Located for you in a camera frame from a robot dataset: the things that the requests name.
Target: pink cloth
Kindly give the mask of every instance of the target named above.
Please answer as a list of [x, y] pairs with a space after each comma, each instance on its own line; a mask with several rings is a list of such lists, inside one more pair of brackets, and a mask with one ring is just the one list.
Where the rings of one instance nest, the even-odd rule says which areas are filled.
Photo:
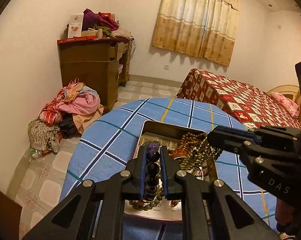
[[299, 106], [292, 99], [286, 98], [279, 92], [272, 92], [270, 96], [281, 106], [285, 108], [285, 110], [289, 113], [291, 117], [297, 119], [299, 116]]
[[91, 94], [88, 91], [79, 94], [74, 101], [60, 102], [56, 109], [70, 114], [88, 115], [96, 112], [100, 104], [99, 96]]

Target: black cord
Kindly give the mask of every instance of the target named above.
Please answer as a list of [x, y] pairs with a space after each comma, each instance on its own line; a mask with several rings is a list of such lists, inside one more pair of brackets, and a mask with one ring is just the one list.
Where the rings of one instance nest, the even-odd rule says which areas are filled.
[[134, 45], [134, 50], [132, 51], [132, 55], [131, 55], [131, 60], [134, 56], [134, 53], [135, 53], [135, 49], [136, 49], [136, 42], [135, 42], [135, 38], [132, 36], [132, 44]]

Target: headboard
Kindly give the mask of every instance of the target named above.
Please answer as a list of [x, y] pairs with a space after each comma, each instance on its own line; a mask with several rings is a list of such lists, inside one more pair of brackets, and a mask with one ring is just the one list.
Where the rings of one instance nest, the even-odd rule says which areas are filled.
[[301, 123], [301, 94], [299, 92], [299, 87], [294, 85], [283, 85], [275, 87], [267, 92], [269, 95], [272, 92], [279, 92], [283, 96], [292, 99], [296, 104], [299, 105], [299, 116], [297, 118]]

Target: red plaid cloth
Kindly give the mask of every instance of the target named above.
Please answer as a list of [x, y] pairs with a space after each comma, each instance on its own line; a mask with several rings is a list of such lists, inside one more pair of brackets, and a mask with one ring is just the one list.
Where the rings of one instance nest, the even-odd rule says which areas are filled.
[[52, 102], [46, 104], [39, 114], [40, 120], [44, 121], [48, 125], [53, 125], [61, 122], [62, 116], [60, 111], [56, 109], [56, 105], [64, 99], [65, 90], [71, 89], [74, 85], [78, 83], [78, 78], [71, 81], [68, 86], [63, 87], [53, 99]]
[[298, 120], [260, 89], [205, 70], [192, 69], [177, 97], [214, 104], [246, 128], [266, 124], [301, 129]]

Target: white cardboard box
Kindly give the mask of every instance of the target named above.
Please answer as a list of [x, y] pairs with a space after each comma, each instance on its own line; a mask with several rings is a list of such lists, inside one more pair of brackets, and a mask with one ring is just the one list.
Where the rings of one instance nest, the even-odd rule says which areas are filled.
[[68, 22], [68, 38], [81, 37], [84, 13], [70, 16]]

